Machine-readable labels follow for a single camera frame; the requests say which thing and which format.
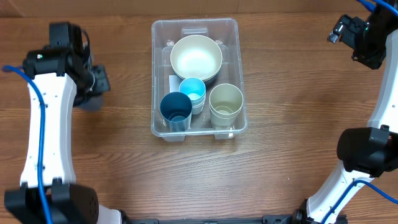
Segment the blue tall cup front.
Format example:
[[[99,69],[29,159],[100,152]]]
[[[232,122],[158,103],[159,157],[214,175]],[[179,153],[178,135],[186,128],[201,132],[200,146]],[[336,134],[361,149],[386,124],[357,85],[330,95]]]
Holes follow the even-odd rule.
[[[103,96],[86,95],[86,96],[76,97],[73,106],[79,107],[87,111],[97,111],[100,110],[101,107],[103,106]]]

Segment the blue tall cup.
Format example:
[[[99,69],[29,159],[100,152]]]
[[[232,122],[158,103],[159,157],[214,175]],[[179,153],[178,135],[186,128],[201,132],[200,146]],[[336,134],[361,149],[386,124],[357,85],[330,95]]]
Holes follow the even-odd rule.
[[[73,106],[79,107],[87,111],[97,111],[100,110],[101,107],[103,106],[103,96],[86,95],[86,96],[76,97]]]
[[[191,99],[181,92],[171,92],[160,102],[160,113],[171,132],[190,129],[192,109]]]

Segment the light blue small cup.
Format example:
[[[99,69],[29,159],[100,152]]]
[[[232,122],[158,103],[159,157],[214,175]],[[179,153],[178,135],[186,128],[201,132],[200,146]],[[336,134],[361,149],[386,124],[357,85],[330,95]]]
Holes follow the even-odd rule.
[[[186,78],[179,86],[179,91],[186,94],[192,101],[197,102],[205,97],[205,83],[198,78]]]

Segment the cream bowl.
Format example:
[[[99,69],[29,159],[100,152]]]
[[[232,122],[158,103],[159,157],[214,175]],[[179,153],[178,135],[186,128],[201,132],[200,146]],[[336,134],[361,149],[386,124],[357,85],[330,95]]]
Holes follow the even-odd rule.
[[[180,78],[197,78],[207,82],[221,70],[223,55],[213,39],[204,35],[189,35],[173,46],[170,63]]]

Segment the mint green small cup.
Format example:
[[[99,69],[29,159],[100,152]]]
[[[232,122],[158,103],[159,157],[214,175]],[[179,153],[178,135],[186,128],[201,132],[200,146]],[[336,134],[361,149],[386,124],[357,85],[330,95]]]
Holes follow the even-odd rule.
[[[206,97],[204,96],[203,98],[197,99],[197,100],[192,100],[192,105],[199,105],[203,101],[205,101]]]

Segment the grey small cup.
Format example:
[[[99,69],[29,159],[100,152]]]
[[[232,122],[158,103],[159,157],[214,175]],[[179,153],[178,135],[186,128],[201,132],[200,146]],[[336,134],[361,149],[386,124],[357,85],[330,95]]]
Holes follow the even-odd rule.
[[[199,107],[199,108],[193,108],[192,107],[192,115],[200,114],[202,112],[202,110],[203,110],[203,107],[204,107],[204,105],[202,107]]]

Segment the dark blue bowl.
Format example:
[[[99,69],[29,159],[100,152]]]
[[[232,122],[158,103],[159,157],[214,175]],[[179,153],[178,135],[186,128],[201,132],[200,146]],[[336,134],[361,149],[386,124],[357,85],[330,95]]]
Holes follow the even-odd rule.
[[[203,67],[203,68],[174,68],[174,73],[182,80],[187,78],[197,78],[205,83],[205,85],[212,85],[218,78],[221,67],[218,69]]]

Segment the cream tall cup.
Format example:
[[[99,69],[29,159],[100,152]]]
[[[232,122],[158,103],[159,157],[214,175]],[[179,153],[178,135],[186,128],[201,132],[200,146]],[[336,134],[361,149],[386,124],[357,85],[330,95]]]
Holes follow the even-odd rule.
[[[221,117],[217,116],[216,114],[214,114],[213,112],[211,112],[210,113],[210,122],[211,122],[211,125],[213,128],[229,129],[234,125],[237,117],[238,117],[238,115],[233,116],[231,118],[221,118]]]
[[[209,104],[215,115],[220,118],[232,118],[242,109],[244,97],[242,91],[229,83],[214,87],[210,93]]]

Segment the pink small cup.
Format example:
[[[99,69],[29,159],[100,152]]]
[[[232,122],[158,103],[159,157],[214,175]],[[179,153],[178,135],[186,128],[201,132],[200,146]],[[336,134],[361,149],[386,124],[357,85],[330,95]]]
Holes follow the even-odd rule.
[[[192,105],[193,108],[199,108],[202,107],[205,103],[205,100],[202,100],[201,102],[199,102],[198,104]]]

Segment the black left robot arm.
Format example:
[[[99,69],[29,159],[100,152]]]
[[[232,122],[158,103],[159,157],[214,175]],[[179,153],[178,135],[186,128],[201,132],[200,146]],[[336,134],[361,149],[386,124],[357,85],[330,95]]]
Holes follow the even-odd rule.
[[[98,109],[110,89],[105,68],[92,63],[87,32],[51,23],[48,45],[3,70],[20,75],[30,96],[27,158],[19,188],[4,194],[6,210],[21,223],[129,223],[124,211],[102,206],[94,189],[76,182],[73,108]]]

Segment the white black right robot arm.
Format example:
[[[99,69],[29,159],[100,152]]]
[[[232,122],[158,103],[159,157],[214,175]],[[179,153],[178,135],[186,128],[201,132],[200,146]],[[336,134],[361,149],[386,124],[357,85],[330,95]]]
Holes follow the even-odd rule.
[[[362,1],[362,5],[370,16],[364,21],[342,15],[328,41],[351,47],[352,60],[373,70],[385,66],[375,109],[365,128],[342,132],[335,169],[283,223],[347,223],[340,212],[365,185],[397,203],[371,183],[397,169],[397,1]]]

